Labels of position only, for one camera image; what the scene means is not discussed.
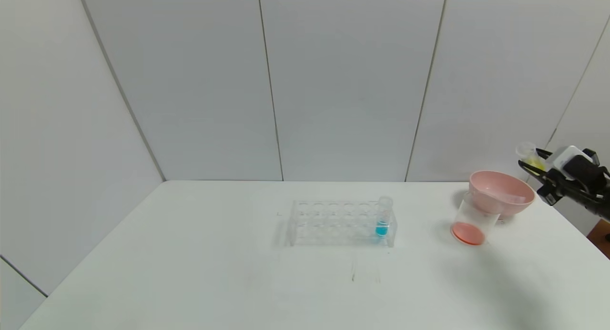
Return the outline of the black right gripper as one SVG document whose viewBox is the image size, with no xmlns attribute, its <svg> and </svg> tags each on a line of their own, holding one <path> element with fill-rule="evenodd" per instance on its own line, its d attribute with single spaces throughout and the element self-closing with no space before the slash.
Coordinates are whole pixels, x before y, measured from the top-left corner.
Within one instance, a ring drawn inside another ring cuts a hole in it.
<svg viewBox="0 0 610 330">
<path fill-rule="evenodd" d="M 541 160 L 547 160 L 552 154 L 553 152 L 536 148 L 536 155 Z M 523 160 L 518 160 L 518 166 L 542 184 L 538 194 L 550 206 L 554 206 L 562 198 L 569 198 L 580 206 L 586 206 L 588 200 L 585 192 L 588 188 L 574 176 L 556 169 L 553 163 L 545 170 Z"/>
</svg>

